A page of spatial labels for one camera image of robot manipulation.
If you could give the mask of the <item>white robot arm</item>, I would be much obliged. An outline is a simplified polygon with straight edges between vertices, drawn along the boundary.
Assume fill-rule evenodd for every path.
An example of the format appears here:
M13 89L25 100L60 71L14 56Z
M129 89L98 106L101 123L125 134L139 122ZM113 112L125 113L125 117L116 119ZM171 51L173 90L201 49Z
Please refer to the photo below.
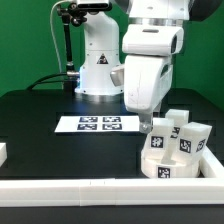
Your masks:
M139 130L152 129L153 112L171 87L172 57L184 45L186 21L203 21L223 0L77 0L87 13L80 92L124 92Z

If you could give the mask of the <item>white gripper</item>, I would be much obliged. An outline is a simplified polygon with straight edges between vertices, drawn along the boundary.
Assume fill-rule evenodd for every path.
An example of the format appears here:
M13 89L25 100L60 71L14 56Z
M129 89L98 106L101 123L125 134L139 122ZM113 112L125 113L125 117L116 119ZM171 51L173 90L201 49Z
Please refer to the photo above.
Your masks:
M115 86L124 87L128 111L139 114L139 131L152 131L153 111L172 83L172 56L181 51L184 30L178 26L131 24L123 37L125 62L112 69Z

